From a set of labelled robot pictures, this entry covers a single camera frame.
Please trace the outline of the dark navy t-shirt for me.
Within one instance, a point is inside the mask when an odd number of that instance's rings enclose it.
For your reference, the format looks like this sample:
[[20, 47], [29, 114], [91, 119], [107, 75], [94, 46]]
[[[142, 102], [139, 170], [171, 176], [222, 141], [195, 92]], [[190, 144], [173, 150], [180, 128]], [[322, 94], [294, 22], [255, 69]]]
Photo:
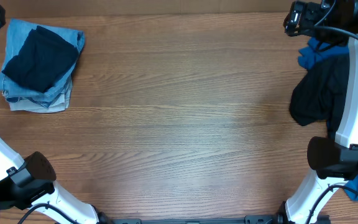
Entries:
[[74, 45], [37, 26], [29, 32], [19, 53], [8, 61], [2, 73], [24, 88], [44, 93], [69, 71], [78, 56]]

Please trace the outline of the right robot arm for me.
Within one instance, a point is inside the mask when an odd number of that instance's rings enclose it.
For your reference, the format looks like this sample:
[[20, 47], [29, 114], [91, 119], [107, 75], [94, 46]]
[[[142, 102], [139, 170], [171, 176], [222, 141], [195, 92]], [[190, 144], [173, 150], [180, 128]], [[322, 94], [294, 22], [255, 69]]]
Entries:
[[290, 114], [300, 125], [326, 120], [328, 136], [307, 148], [309, 171], [274, 215], [248, 216], [247, 223], [329, 223], [320, 211], [358, 176], [358, 1], [294, 1], [286, 35], [316, 40], [303, 49], [308, 72], [293, 90]]

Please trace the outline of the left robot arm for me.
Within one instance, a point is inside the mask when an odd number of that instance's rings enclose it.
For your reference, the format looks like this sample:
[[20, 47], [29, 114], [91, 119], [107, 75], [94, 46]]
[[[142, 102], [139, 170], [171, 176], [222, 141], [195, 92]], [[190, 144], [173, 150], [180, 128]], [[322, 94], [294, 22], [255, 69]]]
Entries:
[[[72, 73], [85, 44], [82, 31], [7, 21], [0, 5], [0, 29], [7, 27], [0, 91], [13, 111], [56, 113], [70, 104]], [[0, 138], [0, 212], [16, 207], [40, 212], [57, 223], [109, 223], [96, 207], [65, 190], [41, 152], [22, 157]]]

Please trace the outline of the folded light blue jeans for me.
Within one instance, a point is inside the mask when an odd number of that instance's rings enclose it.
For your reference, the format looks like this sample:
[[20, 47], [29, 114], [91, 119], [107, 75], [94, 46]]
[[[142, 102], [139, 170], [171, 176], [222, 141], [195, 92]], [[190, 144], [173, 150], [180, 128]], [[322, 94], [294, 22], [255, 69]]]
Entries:
[[[83, 50], [85, 45], [85, 34], [82, 30], [38, 25], [19, 19], [11, 19], [7, 28], [6, 51], [2, 68], [5, 68], [8, 61], [19, 54], [19, 51], [29, 35], [29, 32], [38, 27], [43, 27], [56, 33], [62, 39], [73, 45], [78, 52]], [[5, 74], [0, 73], [0, 91], [5, 99], [10, 103], [16, 103], [21, 100], [30, 100], [39, 104], [41, 107], [46, 108], [59, 94], [63, 93], [66, 86], [71, 83], [71, 74], [74, 69], [75, 66], [72, 65], [70, 69], [63, 75], [60, 75], [58, 80], [44, 93], [21, 87]]]

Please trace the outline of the black t-shirt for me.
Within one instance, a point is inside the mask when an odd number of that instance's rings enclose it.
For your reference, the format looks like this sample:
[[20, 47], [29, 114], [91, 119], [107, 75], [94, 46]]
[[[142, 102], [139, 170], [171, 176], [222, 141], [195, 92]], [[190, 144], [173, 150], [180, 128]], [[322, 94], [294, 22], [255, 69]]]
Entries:
[[293, 90], [289, 112], [301, 126], [326, 121], [334, 139], [342, 120], [349, 80], [349, 55], [326, 58], [314, 64]]

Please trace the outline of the folded white cloth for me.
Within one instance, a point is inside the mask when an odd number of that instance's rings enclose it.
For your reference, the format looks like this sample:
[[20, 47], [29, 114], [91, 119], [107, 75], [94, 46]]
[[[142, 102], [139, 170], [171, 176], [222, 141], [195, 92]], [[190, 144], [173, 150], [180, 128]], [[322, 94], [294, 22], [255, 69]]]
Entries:
[[62, 92], [51, 102], [32, 101], [20, 98], [17, 102], [9, 102], [11, 111], [29, 111], [33, 113], [57, 113], [65, 111], [70, 105], [72, 79], [69, 78]]

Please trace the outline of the bright blue shirt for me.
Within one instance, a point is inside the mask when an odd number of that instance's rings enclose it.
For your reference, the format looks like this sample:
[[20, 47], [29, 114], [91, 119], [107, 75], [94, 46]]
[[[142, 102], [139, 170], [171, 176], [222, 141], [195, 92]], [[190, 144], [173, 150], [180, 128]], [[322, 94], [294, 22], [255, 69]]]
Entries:
[[[311, 38], [308, 41], [308, 46], [299, 50], [300, 56], [298, 57], [299, 66], [310, 70], [313, 66], [322, 62], [324, 59], [335, 57], [337, 55], [349, 55], [349, 49], [345, 47], [333, 47], [326, 51], [317, 50], [319, 42], [315, 38]], [[358, 175], [354, 180], [350, 180], [346, 187], [352, 188], [358, 191]]]

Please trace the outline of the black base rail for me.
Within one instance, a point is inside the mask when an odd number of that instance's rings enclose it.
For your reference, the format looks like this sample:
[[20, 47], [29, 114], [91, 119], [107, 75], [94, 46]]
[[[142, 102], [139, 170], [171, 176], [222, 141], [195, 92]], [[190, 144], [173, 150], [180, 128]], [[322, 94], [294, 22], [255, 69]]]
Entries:
[[283, 215], [247, 215], [244, 218], [202, 218], [202, 219], [168, 219], [168, 220], [141, 220], [112, 219], [113, 224], [284, 224], [293, 223]]

